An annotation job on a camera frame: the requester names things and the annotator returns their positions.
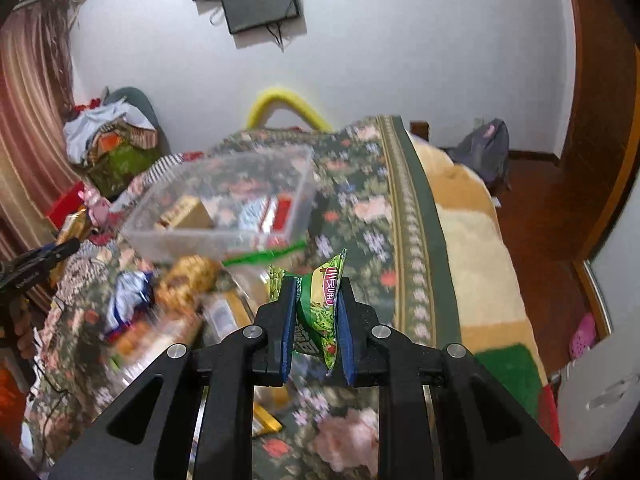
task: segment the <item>gray bag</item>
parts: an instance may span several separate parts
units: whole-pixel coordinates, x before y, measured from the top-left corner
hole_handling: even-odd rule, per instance
[[[451,160],[475,171],[489,191],[509,186],[509,132],[503,120],[484,124],[448,153]]]

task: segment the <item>pink shoe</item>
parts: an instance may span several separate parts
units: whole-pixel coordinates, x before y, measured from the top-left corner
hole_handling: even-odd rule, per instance
[[[590,312],[586,314],[578,330],[575,331],[574,336],[569,344],[569,355],[571,359],[577,359],[584,354],[589,348],[596,342],[596,322],[593,319],[593,314]]]

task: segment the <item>transparent storage container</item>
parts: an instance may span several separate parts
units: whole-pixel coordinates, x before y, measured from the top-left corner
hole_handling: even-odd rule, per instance
[[[223,260],[298,241],[308,227],[315,193],[313,149],[309,146],[185,162],[171,168],[165,179],[154,184],[120,232],[143,258],[152,262],[172,262],[191,254]],[[213,227],[157,228],[161,216],[183,196],[200,199]],[[263,199],[273,204],[273,198],[290,204],[284,220],[281,215],[278,225],[268,231],[247,222],[246,211],[252,205],[261,205]]]

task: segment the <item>curtain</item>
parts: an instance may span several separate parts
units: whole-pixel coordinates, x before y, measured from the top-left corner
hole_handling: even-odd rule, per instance
[[[15,10],[0,29],[0,258],[54,240],[45,217],[78,176],[62,127],[73,107],[68,0]],[[49,307],[46,290],[32,300]]]

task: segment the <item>yellow arch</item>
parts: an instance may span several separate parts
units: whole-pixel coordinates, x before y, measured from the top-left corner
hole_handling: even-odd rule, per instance
[[[275,101],[283,102],[290,108],[293,108],[314,130],[320,132],[332,132],[334,130],[302,97],[293,93],[291,90],[277,87],[267,88],[258,95],[258,98],[249,111],[246,127],[260,127],[260,119],[264,115],[265,109]]]

